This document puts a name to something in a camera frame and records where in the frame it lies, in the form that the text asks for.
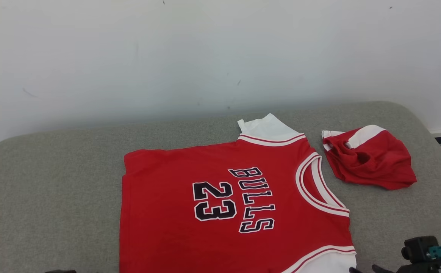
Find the red basketball jersey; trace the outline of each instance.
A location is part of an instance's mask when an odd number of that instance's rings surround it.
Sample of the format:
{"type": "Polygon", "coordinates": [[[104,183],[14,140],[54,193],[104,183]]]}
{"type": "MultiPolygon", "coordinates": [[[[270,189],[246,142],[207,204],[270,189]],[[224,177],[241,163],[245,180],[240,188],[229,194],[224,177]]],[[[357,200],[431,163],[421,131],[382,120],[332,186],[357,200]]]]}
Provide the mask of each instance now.
{"type": "Polygon", "coordinates": [[[125,156],[121,273],[337,273],[349,210],[304,134],[125,156]]]}
{"type": "Polygon", "coordinates": [[[404,143],[379,126],[345,133],[322,131],[322,138],[333,174],[343,181],[388,190],[407,188],[417,181],[404,143]]]}

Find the gray upholstered surface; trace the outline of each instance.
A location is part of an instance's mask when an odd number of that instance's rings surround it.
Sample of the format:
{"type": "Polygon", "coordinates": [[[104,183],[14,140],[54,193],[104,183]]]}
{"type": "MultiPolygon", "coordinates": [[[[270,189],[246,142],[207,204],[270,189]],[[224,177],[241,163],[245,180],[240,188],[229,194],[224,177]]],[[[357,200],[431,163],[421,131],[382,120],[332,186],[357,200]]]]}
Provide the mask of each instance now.
{"type": "MultiPolygon", "coordinates": [[[[322,129],[377,124],[413,156],[419,181],[397,191],[343,183],[323,160],[328,186],[351,209],[359,268],[397,269],[406,263],[400,249],[410,237],[436,235],[441,243],[441,147],[407,109],[369,102],[274,114],[306,133],[321,154],[322,129]]],[[[0,272],[117,272],[123,155],[233,141],[238,119],[262,116],[56,131],[1,142],[0,272]]]]}

